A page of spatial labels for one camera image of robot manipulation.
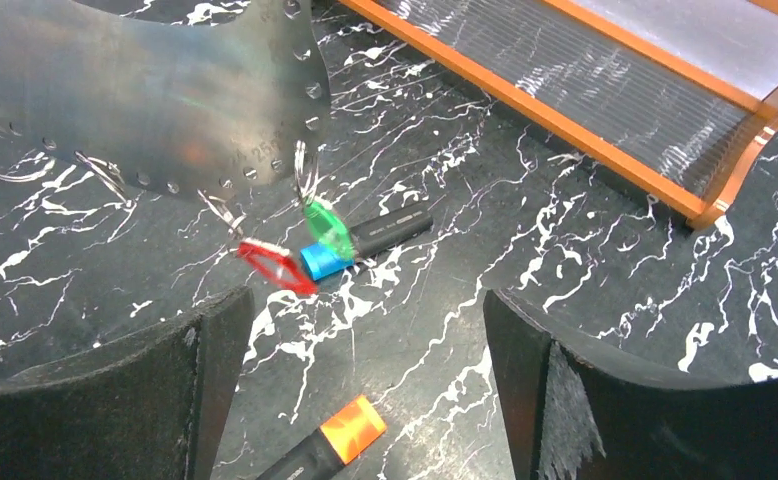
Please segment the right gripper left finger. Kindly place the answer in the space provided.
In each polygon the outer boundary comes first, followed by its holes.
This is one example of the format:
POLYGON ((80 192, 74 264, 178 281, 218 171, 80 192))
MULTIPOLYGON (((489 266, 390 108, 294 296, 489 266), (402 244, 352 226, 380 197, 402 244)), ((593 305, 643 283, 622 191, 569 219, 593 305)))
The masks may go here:
POLYGON ((207 479, 254 319, 247 287, 0 379, 0 479, 207 479))

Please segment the green key tag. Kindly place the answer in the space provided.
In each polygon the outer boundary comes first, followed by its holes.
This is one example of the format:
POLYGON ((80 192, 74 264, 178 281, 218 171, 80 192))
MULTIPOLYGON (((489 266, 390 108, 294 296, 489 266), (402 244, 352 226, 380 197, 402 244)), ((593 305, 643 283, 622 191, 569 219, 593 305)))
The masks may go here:
POLYGON ((355 246, 349 228, 322 198, 315 197, 302 206, 306 225, 313 238, 343 260, 355 258, 355 246))

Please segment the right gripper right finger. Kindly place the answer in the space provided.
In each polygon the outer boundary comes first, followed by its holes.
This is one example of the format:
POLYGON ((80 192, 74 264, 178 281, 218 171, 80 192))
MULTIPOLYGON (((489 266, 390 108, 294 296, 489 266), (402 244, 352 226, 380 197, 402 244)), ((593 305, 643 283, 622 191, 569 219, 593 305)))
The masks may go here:
POLYGON ((483 316, 518 479, 778 479, 778 378, 642 359, 505 290, 483 316))

